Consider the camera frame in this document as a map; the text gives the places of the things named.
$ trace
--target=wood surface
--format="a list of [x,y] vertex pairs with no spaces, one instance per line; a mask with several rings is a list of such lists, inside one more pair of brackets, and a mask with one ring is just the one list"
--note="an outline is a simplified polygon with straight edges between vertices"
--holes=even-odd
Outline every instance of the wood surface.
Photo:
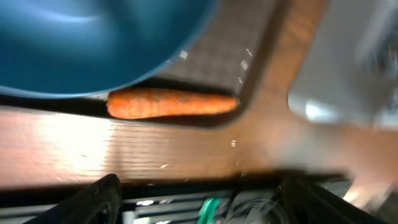
[[398,132],[311,124],[287,94],[326,1],[293,0],[253,103],[216,130],[178,129],[67,114],[0,111],[0,188],[244,177],[299,168],[398,180]]

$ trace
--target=blue bowl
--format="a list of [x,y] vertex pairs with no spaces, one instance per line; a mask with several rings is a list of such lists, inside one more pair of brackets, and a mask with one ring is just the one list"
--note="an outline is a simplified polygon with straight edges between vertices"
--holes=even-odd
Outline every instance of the blue bowl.
[[71,98],[149,78],[217,0],[1,0],[0,93]]

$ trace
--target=wooden table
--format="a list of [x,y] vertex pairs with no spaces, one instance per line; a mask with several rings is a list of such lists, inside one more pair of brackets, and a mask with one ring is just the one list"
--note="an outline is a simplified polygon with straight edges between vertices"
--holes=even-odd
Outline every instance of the wooden table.
[[398,133],[311,124],[287,93],[326,1],[293,0],[253,104],[232,125],[177,129],[67,114],[0,111],[0,187],[244,177],[295,167],[398,180]]

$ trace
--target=carrot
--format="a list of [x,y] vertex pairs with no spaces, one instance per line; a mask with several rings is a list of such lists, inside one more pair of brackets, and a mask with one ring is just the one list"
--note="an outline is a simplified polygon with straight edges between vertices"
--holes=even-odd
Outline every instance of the carrot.
[[143,88],[116,90],[108,96],[108,112],[122,119],[188,114],[219,114],[233,110],[237,98],[188,91]]

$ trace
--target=tray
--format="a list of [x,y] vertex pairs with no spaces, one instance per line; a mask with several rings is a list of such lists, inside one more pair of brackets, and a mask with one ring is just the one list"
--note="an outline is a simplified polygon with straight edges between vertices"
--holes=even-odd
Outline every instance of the tray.
[[[215,128],[237,118],[250,103],[264,65],[277,40],[289,1],[221,0],[215,18],[199,41],[153,78],[134,87],[178,90],[237,96],[241,104],[225,114],[169,116],[122,120]],[[0,95],[2,108],[27,108],[28,113],[58,112],[116,119],[106,110],[107,93],[67,100],[36,100]]]

